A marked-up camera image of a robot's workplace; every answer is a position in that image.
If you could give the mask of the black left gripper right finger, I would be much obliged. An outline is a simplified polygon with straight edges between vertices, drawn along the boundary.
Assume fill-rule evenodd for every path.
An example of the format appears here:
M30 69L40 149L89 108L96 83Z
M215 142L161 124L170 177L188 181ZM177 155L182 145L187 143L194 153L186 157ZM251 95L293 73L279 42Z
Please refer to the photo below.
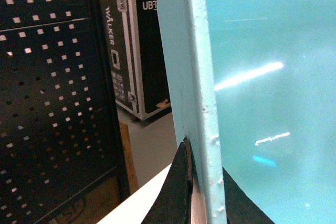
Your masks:
M243 192L223 168L225 205L228 223L274 224L274 222Z

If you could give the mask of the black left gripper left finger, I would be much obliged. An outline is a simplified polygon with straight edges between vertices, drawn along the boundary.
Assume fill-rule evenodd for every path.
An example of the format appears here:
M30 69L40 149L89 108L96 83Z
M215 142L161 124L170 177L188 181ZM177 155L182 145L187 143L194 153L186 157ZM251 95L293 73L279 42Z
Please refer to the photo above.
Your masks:
M194 173L191 142L185 136L162 188L142 223L191 223Z

